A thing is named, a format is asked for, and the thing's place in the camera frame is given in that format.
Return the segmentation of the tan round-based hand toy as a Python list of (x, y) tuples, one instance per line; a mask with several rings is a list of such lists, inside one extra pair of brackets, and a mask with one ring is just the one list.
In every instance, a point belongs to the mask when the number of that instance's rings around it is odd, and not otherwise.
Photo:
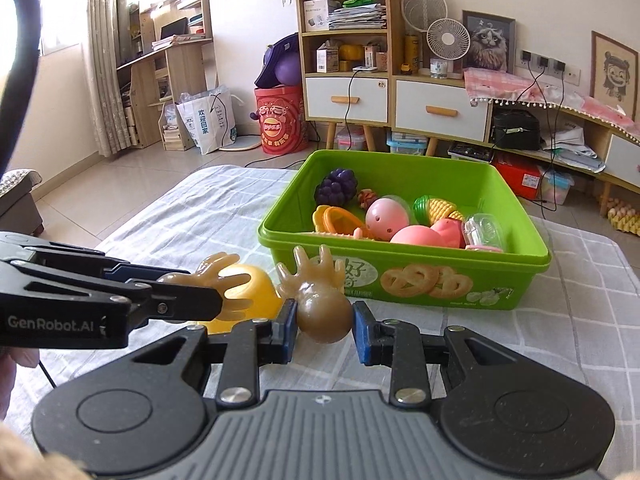
[(334, 261), (330, 248), (319, 247), (319, 260), (313, 262), (302, 246), (295, 246), (296, 272), (277, 264), (279, 296), (297, 302), (298, 328), (318, 344), (334, 344), (351, 330), (352, 304), (345, 296), (346, 268), (343, 260)]

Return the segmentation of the pink round plastic toy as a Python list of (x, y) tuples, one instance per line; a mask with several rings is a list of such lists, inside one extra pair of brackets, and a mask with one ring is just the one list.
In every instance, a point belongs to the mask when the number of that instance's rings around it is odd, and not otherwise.
[(407, 226), (400, 230), (391, 240), (392, 243), (463, 248), (464, 237), (462, 234), (462, 222), (452, 219), (442, 219), (432, 226)]

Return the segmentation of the pink capsule ball toy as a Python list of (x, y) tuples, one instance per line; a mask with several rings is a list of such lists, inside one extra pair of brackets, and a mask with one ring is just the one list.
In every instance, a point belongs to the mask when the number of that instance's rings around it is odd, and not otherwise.
[(410, 211), (399, 197), (384, 196), (375, 200), (366, 213), (366, 227), (376, 240), (389, 242), (400, 230), (410, 226)]

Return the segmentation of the yellow toy corn cob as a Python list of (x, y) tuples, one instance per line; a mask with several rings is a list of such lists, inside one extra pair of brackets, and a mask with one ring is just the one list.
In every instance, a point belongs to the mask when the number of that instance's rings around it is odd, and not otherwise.
[(416, 217), (416, 222), (422, 224), (422, 226), (432, 226), (442, 219), (465, 220), (465, 216), (456, 204), (451, 203), (450, 200), (443, 200), (429, 195), (418, 197), (412, 204), (412, 211)]

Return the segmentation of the orange plastic juicer toy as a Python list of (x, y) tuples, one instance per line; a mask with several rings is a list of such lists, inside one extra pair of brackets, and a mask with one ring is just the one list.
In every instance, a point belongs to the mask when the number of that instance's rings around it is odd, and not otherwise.
[(363, 230), (369, 240), (373, 235), (367, 226), (347, 209), (333, 206), (318, 206), (312, 214), (315, 231), (352, 232), (356, 228)]

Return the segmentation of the clear plastic capsule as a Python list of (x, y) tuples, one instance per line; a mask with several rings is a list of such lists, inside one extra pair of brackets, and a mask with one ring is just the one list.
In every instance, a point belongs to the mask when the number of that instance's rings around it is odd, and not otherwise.
[(500, 224), (493, 214), (473, 214), (462, 223), (462, 233), (466, 249), (488, 252), (506, 250)]

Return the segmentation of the purple plastic grapes toy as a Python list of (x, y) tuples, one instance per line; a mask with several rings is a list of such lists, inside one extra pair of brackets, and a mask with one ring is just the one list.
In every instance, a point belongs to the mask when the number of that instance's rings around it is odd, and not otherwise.
[(355, 173), (350, 169), (336, 168), (316, 186), (314, 201), (318, 206), (343, 207), (356, 196), (357, 190)]

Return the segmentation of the yellow plastic toy pot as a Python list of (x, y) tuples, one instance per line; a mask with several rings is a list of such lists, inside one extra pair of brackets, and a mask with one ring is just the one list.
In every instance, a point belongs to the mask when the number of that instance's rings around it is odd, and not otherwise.
[(235, 263), (227, 266), (219, 273), (223, 278), (228, 276), (248, 274), (250, 280), (243, 284), (230, 288), (224, 296), (227, 299), (250, 300), (250, 306), (242, 311), (236, 311), (239, 318), (235, 320), (221, 320), (215, 318), (210, 322), (203, 322), (210, 334), (229, 333), (236, 323), (245, 321), (247, 318), (276, 318), (283, 304), (283, 300), (278, 296), (271, 278), (266, 271), (251, 266), (250, 264)]

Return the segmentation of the green plastic cookie box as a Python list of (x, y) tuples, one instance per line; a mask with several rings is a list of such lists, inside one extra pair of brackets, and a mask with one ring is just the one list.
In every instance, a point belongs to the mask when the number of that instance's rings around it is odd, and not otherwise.
[(346, 294), (420, 306), (511, 310), (551, 261), (493, 166), (425, 156), (313, 154), (258, 238), (288, 270), (329, 247)]

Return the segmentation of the white paper shopping bag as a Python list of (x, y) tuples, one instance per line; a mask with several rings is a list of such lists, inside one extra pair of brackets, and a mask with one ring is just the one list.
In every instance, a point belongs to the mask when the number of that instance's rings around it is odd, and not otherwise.
[(198, 94), (182, 92), (177, 110), (186, 131), (202, 155), (234, 144), (238, 130), (233, 114), (232, 94), (226, 86)]

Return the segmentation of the grey checked cloth mat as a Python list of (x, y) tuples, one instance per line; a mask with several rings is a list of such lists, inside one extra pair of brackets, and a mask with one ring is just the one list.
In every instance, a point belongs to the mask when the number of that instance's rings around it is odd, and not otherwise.
[[(206, 256), (231, 252), (273, 281), (274, 263), (258, 242), (262, 217), (288, 186), (293, 171), (218, 166), (198, 170), (107, 237), (98, 250), (147, 266), (193, 271)], [(613, 478), (639, 470), (639, 279), (615, 242), (532, 217), (552, 260), (511, 311), (422, 308), (368, 299), (377, 318), (416, 324), (429, 334), (463, 325), (529, 359), (597, 390), (615, 416), (614, 440), (600, 467)], [(120, 350), (42, 350), (57, 385), (178, 330), (149, 322)], [(316, 344), (299, 335), (288, 366), (260, 371), (265, 389), (390, 388), (390, 370), (359, 363), (352, 336)], [(32, 448), (32, 411), (51, 391), (43, 372), (19, 367), (4, 423)]]

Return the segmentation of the red printed barrel bin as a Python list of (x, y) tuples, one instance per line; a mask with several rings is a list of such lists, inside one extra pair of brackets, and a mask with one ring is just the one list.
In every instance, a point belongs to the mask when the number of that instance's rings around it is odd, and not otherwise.
[(277, 86), (254, 90), (262, 150), (268, 155), (300, 152), (308, 145), (303, 88)]

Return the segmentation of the black bag on shelf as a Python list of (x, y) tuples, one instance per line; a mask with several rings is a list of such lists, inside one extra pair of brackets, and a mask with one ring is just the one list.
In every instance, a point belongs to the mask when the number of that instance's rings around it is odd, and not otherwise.
[(491, 119), (489, 142), (507, 150), (538, 151), (539, 120), (527, 110), (499, 110)]

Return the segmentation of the purple plush toy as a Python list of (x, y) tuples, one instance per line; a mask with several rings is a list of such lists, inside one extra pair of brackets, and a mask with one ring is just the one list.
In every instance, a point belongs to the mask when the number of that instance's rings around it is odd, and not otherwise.
[(259, 89), (296, 87), (301, 82), (299, 42), (298, 35), (294, 32), (267, 48), (255, 86)]

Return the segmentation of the pink tablecloth with fringe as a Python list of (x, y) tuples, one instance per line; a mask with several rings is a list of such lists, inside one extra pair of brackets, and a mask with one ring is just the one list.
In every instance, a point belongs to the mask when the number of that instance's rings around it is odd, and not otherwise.
[(480, 68), (467, 68), (463, 80), (471, 102), (559, 107), (602, 122), (629, 142), (639, 143), (639, 126), (631, 118), (617, 108), (605, 105), (591, 96), (582, 96), (566, 87), (528, 81), (512, 74)]

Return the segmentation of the small white desk fan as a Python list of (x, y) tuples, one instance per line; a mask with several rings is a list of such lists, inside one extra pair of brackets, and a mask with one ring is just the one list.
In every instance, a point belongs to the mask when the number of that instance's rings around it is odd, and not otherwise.
[(447, 78), (449, 64), (464, 58), (469, 52), (471, 36), (459, 21), (453, 18), (439, 18), (427, 29), (426, 42), (431, 51), (431, 76)]

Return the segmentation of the wooden white drawer cabinet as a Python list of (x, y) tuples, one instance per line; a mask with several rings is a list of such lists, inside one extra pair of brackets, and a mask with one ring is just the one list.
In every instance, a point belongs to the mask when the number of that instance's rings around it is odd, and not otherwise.
[[(312, 0), (296, 0), (296, 6), (301, 8), (309, 1)], [(372, 128), (387, 127), (425, 136), (428, 140), (426, 151), (434, 154), (441, 140), (487, 144), (492, 116), (499, 110), (517, 108), (549, 118), (567, 116), (582, 125), (588, 145), (603, 158), (605, 168), (596, 175), (597, 179), (606, 188), (619, 186), (638, 192), (639, 143), (629, 142), (602, 122), (547, 105), (471, 102), (463, 77), (438, 79), (401, 74), (405, 44), (401, 3), (400, 0), (384, 1), (387, 25), (382, 29), (310, 30), (303, 18), (298, 21), (305, 116), (312, 122), (324, 122), (330, 138), (344, 122), (362, 127), (368, 140), (373, 138)], [(316, 50), (327, 39), (382, 40), (388, 47), (386, 70), (317, 72)]]

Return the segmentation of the framed cat picture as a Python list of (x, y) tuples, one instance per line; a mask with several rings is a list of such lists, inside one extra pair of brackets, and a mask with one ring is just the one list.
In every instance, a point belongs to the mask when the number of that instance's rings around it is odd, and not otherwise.
[(462, 23), (471, 38), (469, 51), (463, 60), (465, 68), (482, 68), (509, 74), (514, 71), (514, 18), (463, 10)]

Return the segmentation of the framed cartoon girl picture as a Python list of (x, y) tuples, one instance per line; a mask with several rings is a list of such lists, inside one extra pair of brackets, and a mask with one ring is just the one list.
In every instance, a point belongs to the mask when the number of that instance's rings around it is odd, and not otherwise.
[(591, 32), (590, 96), (634, 119), (639, 84), (639, 53), (608, 36)]

